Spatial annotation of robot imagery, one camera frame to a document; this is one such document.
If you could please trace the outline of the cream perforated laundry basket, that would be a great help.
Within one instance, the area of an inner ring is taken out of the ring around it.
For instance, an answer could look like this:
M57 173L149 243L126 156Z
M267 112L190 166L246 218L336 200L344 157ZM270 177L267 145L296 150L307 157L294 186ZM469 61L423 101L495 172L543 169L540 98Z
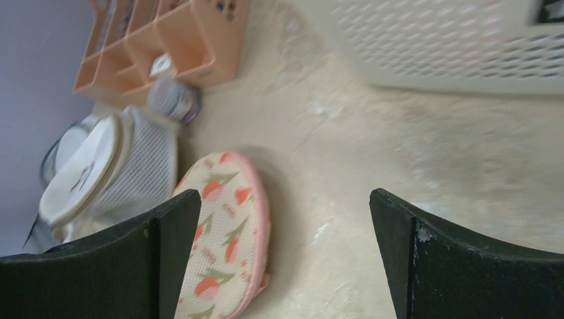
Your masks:
M562 1L334 1L329 17L370 84L563 93Z

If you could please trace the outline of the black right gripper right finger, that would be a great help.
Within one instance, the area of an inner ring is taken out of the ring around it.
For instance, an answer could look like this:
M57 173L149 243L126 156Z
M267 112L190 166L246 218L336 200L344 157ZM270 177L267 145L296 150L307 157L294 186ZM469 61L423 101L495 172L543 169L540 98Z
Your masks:
M382 188L369 205L398 318L563 317L563 255L485 236Z

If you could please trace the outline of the white cylindrical mesh laundry bag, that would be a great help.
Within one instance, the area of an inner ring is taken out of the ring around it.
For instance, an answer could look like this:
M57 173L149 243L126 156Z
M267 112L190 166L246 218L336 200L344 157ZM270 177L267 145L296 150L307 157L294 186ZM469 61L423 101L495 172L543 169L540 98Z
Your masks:
M72 241L169 200L178 172L177 131L135 106L97 121L49 182L39 219Z

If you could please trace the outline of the orange plastic desk organizer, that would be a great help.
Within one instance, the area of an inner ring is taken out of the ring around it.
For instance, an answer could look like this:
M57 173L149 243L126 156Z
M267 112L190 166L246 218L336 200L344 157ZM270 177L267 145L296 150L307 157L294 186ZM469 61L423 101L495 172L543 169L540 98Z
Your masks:
M114 106L143 105L167 56L167 74L209 88L233 80L249 1L91 1L94 24L74 91Z

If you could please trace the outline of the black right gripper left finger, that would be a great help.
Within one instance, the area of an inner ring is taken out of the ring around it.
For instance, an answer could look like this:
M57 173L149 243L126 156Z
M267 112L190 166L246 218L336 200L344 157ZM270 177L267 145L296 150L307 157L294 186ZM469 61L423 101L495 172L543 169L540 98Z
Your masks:
M200 195L41 254L1 259L2 318L173 318L195 238Z

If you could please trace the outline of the strawberry print mesh laundry bag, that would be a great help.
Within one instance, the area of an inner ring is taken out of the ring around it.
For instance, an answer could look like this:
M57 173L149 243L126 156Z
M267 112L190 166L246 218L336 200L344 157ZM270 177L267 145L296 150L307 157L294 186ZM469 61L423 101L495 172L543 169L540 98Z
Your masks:
M200 216L176 318L236 318L268 285L271 214L259 174L235 151L199 159L174 193L196 190Z

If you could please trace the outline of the small white box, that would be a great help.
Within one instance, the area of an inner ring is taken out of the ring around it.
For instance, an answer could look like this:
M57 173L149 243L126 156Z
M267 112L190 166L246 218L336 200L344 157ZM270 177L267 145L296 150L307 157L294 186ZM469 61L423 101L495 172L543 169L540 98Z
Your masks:
M156 77L161 74L171 74L174 72L172 60L168 54L158 56L152 63L150 76Z

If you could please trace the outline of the clear plastic round container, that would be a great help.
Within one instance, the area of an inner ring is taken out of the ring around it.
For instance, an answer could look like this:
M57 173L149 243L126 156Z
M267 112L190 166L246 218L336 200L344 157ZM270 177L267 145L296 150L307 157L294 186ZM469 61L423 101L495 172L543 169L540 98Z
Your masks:
M160 76L149 90L146 105L162 116L187 124L199 114L202 95L198 89L170 76Z

